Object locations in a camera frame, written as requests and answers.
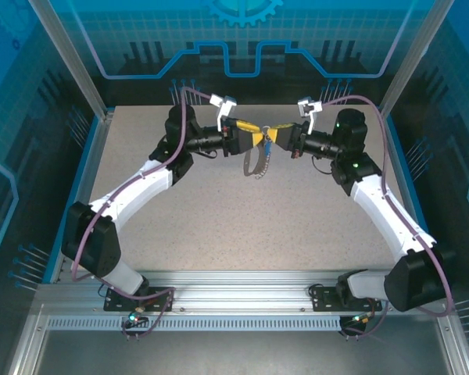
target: aluminum frame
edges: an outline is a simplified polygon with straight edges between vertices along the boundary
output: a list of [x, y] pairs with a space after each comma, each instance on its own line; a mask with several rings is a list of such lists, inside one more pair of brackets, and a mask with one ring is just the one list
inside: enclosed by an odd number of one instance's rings
[[[313, 271], [157, 271], [144, 275], [151, 285], [177, 288], [174, 307], [165, 314], [160, 330], [249, 330], [248, 327], [231, 326], [221, 329], [216, 322], [237, 324], [243, 321], [285, 321], [286, 327], [264, 327], [254, 325], [250, 330], [337, 330], [333, 322], [339, 316], [356, 315], [358, 312], [313, 312], [307, 288], [320, 283], [335, 285], [342, 272]], [[115, 322], [127, 314], [104, 312], [104, 300], [98, 296], [97, 280], [86, 282], [70, 281], [69, 270], [60, 274], [57, 284], [38, 287], [20, 343], [16, 350], [10, 375], [34, 373], [45, 342], [46, 331], [50, 330], [96, 330], [118, 331]], [[428, 308], [442, 310], [441, 302], [431, 303]], [[153, 319], [156, 314], [148, 314]], [[390, 316], [424, 316], [417, 309], [401, 313], [390, 309]], [[202, 320], [201, 327], [195, 322]], [[329, 327], [318, 329], [318, 323], [330, 320]], [[183, 325], [192, 325], [191, 329]], [[458, 316], [441, 318], [441, 349], [447, 354], [449, 373], [469, 375], [469, 347]]]
[[64, 29], [61, 20], [57, 16], [54, 8], [52, 8], [52, 4], [49, 0], [29, 0], [29, 3], [37, 14], [45, 31], [47, 31], [55, 49], [57, 49], [66, 67], [77, 82], [83, 96], [87, 99], [92, 111], [98, 118], [104, 120], [108, 109], [97, 91], [94, 82], [92, 82], [88, 71], [85, 69], [84, 63], [78, 55], [68, 33]]
[[454, 0], [435, 0], [382, 99], [380, 108], [384, 118], [387, 118], [398, 101], [399, 96], [403, 93], [405, 86], [408, 84], [412, 74], [414, 74], [415, 68], [417, 68], [422, 57], [424, 57], [432, 39], [445, 20], [446, 14], [452, 7], [453, 2]]

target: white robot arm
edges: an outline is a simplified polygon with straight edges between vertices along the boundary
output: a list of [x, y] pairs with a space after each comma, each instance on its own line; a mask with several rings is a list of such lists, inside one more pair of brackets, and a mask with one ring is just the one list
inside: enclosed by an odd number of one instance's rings
[[[321, 106], [309, 98], [299, 102], [301, 115], [308, 116], [313, 123]], [[80, 264], [97, 277], [119, 288], [129, 295], [140, 295], [140, 287], [145, 279], [131, 269], [122, 259], [118, 232], [121, 227], [151, 198], [178, 182], [192, 165], [191, 153], [223, 150], [224, 155], [237, 155], [259, 144], [263, 135], [250, 124], [226, 118], [220, 111], [220, 121], [215, 127], [200, 128], [195, 121], [194, 111], [188, 108], [188, 132], [177, 161], [167, 167], [137, 180], [114, 199], [109, 208], [99, 218], [93, 233], [88, 239]], [[310, 122], [289, 124], [268, 131], [272, 142], [290, 151], [292, 158], [304, 153], [317, 158], [332, 160], [332, 176], [344, 192], [353, 198], [372, 219], [386, 240], [396, 262], [389, 272], [361, 271], [348, 273], [345, 281], [339, 278], [337, 291], [347, 304], [354, 298], [377, 298], [389, 300], [399, 311], [406, 311], [443, 298], [445, 292], [434, 264], [419, 241], [420, 236], [438, 256], [445, 271], [453, 264], [453, 253], [441, 249], [433, 237], [425, 233], [406, 212], [396, 197], [388, 189], [383, 194], [381, 171], [364, 150], [367, 126], [362, 112], [343, 109], [339, 112], [332, 134], [313, 130]], [[166, 138], [149, 156], [149, 161], [135, 174], [144, 177], [145, 171], [161, 164], [178, 144], [180, 113], [178, 107], [170, 111], [165, 124]], [[63, 253], [71, 259], [80, 244], [81, 234], [88, 222], [107, 201], [107, 194], [90, 205], [75, 203], [68, 212]], [[389, 196], [392, 203], [417, 235], [410, 233], [406, 224], [396, 215], [386, 202]]]

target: glass panel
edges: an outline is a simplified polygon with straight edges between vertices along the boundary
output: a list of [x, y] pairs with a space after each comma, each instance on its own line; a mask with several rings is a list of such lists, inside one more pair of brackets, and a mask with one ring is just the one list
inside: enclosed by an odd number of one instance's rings
[[52, 249], [92, 117], [29, 4], [0, 2], [0, 373], [45, 271], [29, 244]]
[[454, 2], [392, 118], [429, 230], [457, 253], [455, 299], [468, 300], [469, 0]]
[[52, 2], [108, 105], [183, 84], [251, 103], [380, 102], [432, 0]]

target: gray table surface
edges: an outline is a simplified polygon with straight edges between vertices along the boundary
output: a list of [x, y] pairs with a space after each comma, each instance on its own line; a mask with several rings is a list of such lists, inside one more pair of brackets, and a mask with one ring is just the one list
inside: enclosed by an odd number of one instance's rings
[[[382, 140], [370, 107], [366, 151], [381, 166]], [[343, 106], [327, 107], [318, 130], [331, 132]], [[169, 106], [118, 106], [92, 190], [100, 198], [135, 173], [165, 134]], [[215, 107], [195, 107], [212, 126]], [[234, 116], [260, 126], [302, 122], [296, 105], [240, 105]], [[255, 161], [256, 152], [252, 153]], [[324, 170], [329, 163], [320, 160]], [[267, 175], [242, 172], [243, 155], [195, 157], [188, 174], [155, 197], [120, 232], [124, 259], [137, 270], [343, 270], [391, 267], [393, 258], [370, 218], [310, 156], [272, 148]], [[392, 166], [388, 183], [400, 193]]]

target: blue gear logo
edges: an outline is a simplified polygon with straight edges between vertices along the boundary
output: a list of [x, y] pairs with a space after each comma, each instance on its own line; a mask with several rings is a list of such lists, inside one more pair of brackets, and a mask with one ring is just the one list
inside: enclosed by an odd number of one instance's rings
[[0, 24], [14, 38], [19, 38], [30, 25], [27, 0], [0, 0]]
[[268, 15], [276, 14], [276, 7], [282, 0], [206, 0], [210, 14], [219, 21], [227, 21], [229, 26], [255, 26], [257, 21], [266, 22]]

